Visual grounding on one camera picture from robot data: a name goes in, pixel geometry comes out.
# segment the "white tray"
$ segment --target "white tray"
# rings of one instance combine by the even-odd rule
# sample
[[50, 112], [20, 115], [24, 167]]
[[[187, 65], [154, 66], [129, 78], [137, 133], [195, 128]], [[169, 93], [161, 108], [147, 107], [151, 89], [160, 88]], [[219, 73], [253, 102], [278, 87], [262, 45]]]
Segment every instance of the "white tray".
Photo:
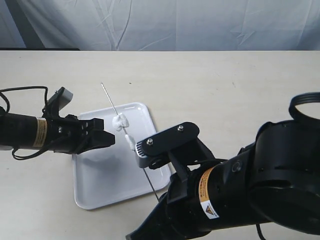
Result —
[[[127, 132], [136, 142], [156, 133], [146, 105], [133, 102], [115, 108], [127, 117], [130, 124]], [[80, 208], [96, 209], [152, 192], [124, 132], [113, 129], [114, 116], [111, 107], [79, 115], [80, 120], [104, 119], [104, 129], [115, 135], [113, 146], [72, 156], [74, 199]], [[167, 165], [157, 170], [146, 168], [146, 171], [156, 190], [168, 185], [171, 173]]]

